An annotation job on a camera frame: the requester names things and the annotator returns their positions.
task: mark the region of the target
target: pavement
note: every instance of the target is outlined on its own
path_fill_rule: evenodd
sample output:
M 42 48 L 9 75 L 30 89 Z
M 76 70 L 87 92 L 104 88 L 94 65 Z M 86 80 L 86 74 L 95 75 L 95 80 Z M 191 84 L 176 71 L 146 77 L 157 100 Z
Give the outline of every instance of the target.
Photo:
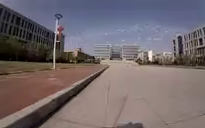
M 104 65 L 0 76 L 0 119 L 70 87 Z
M 205 70 L 110 63 L 40 128 L 205 128 Z

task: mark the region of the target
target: red sidewalk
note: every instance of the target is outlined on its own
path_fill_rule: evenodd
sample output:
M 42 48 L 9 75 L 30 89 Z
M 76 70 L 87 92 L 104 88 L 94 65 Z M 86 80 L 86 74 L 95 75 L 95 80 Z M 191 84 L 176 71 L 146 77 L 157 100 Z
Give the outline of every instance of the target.
M 0 119 L 62 90 L 104 66 L 0 76 Z

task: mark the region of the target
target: distant building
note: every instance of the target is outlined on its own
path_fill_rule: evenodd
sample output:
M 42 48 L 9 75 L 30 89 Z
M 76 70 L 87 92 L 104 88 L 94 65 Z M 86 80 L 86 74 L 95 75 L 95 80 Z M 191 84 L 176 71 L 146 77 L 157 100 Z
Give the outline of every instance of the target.
M 162 52 L 155 54 L 153 56 L 153 60 L 153 62 L 158 62 L 158 64 L 172 64 L 174 56 L 171 52 Z
M 94 56 L 84 53 L 81 48 L 77 48 L 76 50 L 65 50 L 64 53 L 68 53 L 67 59 L 70 62 L 75 62 L 75 63 L 82 63 L 87 61 L 94 62 L 95 59 Z
M 176 39 L 173 40 L 173 55 L 174 58 L 182 56 L 183 55 L 183 38 L 181 35 L 178 35 Z
M 137 44 L 123 44 L 122 45 L 122 59 L 135 60 L 138 57 L 139 45 Z
M 140 50 L 138 53 L 138 59 L 140 59 L 140 63 L 146 64 L 149 62 L 149 56 L 148 56 L 148 51 L 146 50 Z
M 121 59 L 122 48 L 120 45 L 112 45 L 111 59 Z
M 53 49 L 54 32 L 0 3 L 0 36 L 14 37 L 23 44 L 39 43 Z M 65 36 L 57 43 L 64 51 Z
M 153 51 L 152 50 L 148 51 L 148 61 L 153 62 Z
M 94 57 L 96 59 L 110 59 L 111 58 L 111 44 L 95 44 L 94 45 Z

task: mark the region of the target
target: grass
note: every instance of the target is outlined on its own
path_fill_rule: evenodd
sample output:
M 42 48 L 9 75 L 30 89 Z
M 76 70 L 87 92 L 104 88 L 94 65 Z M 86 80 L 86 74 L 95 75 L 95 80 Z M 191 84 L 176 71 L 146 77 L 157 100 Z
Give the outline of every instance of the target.
M 57 63 L 56 68 L 67 69 L 74 67 L 93 66 L 94 64 L 64 64 Z M 16 74 L 22 72 L 35 72 L 51 70 L 52 63 L 0 61 L 0 75 Z

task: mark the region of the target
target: white building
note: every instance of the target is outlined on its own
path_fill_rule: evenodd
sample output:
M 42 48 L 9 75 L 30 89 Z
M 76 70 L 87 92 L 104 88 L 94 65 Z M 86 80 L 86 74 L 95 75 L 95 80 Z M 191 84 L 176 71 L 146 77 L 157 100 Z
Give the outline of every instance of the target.
M 111 59 L 121 59 L 122 48 L 121 45 L 112 45 Z
M 153 62 L 153 51 L 152 50 L 148 51 L 148 60 L 149 62 Z
M 158 64 L 172 64 L 174 61 L 174 56 L 171 52 L 162 52 L 155 54 L 153 56 L 154 62 L 158 62 Z
M 123 44 L 122 45 L 122 59 L 135 60 L 138 57 L 139 45 L 137 44 Z
M 95 44 L 94 57 L 96 59 L 110 59 L 111 58 L 111 44 Z
M 203 57 L 205 56 L 205 25 L 184 34 L 182 38 L 183 54 L 196 57 L 197 63 L 203 63 Z

